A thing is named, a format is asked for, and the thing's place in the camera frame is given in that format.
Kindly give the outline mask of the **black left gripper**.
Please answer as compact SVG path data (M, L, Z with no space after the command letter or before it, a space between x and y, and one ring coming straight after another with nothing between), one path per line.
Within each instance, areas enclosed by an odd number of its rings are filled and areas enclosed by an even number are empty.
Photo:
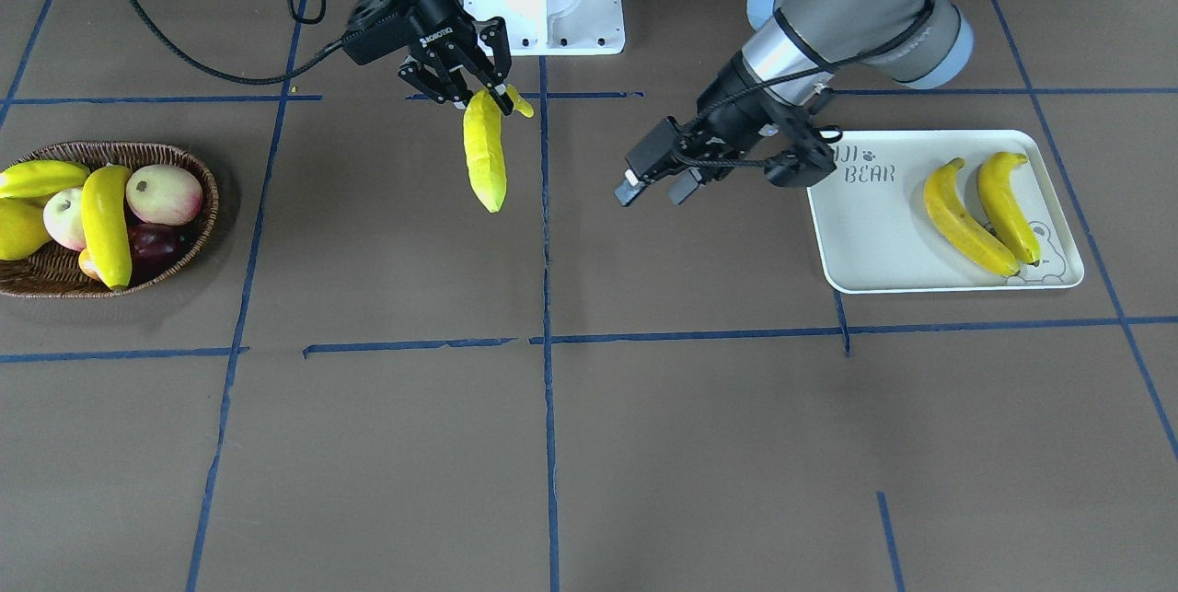
M674 206L734 168L763 172L768 158L750 160L748 153L763 139L766 126L777 127L763 109L769 99L790 104L762 86L741 53L734 54L696 100L693 121L666 117L627 153L630 171L614 189L618 205L630 207L649 186L681 172L667 193Z

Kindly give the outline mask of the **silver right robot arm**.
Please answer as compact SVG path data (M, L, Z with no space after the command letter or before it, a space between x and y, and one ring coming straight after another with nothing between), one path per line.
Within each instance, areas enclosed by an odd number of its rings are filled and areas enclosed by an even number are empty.
M338 45L359 66L405 49L397 75L424 97L466 107L488 89L501 113L512 114L503 16L478 21L459 0L358 0Z

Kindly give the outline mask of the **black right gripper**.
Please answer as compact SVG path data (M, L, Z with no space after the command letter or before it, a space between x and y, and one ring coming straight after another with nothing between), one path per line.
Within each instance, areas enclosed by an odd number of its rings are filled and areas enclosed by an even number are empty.
M491 51L479 68L479 44ZM474 22L459 0L359 0L344 35L344 51L355 64L371 64L401 48L410 55L397 68L401 80L436 104L465 109L474 93L455 69L479 78L476 97L488 97L503 115L514 112L507 93L512 47L503 16Z

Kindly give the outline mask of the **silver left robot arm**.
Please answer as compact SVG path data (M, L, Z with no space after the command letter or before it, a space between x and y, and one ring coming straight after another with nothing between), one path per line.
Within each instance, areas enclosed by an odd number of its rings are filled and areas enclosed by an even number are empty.
M809 188L836 169L840 132L814 117L838 69L867 64L895 84L932 89L959 75L975 31L949 0L747 0L753 35L701 93L688 122L666 118L627 154L618 204L675 178L669 194L733 169L779 188Z

